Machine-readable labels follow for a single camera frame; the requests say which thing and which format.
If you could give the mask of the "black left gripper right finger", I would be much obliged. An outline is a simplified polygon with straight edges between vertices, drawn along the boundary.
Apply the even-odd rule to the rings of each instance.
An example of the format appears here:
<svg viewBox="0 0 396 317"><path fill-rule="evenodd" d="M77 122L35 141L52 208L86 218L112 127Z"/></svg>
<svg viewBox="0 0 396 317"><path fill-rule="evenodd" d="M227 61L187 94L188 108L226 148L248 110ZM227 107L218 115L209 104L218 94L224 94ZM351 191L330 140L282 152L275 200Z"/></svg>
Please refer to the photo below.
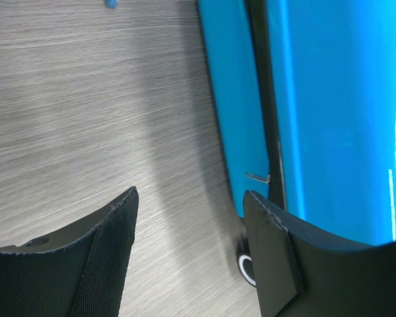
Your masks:
<svg viewBox="0 0 396 317"><path fill-rule="evenodd" d="M244 215L262 316L396 316L396 241L342 238L255 191Z"/></svg>

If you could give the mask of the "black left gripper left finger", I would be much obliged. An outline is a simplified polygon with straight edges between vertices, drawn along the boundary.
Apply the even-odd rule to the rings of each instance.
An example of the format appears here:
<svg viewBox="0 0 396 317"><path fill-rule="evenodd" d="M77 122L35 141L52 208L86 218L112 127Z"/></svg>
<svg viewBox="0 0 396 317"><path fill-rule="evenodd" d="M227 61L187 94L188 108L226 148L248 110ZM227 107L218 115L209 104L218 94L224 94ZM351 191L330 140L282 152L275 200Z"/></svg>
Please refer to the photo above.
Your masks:
<svg viewBox="0 0 396 317"><path fill-rule="evenodd" d="M0 248L0 316L118 316L135 240L132 186L97 211Z"/></svg>

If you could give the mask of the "blue suitcase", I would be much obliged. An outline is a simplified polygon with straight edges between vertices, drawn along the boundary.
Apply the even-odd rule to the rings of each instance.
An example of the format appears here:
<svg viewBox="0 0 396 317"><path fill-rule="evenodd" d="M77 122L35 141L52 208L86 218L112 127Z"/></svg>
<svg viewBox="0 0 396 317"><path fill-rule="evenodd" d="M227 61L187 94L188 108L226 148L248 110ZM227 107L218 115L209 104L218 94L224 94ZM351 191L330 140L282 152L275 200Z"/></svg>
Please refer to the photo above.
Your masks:
<svg viewBox="0 0 396 317"><path fill-rule="evenodd" d="M198 1L230 193L396 241L396 1Z"/></svg>

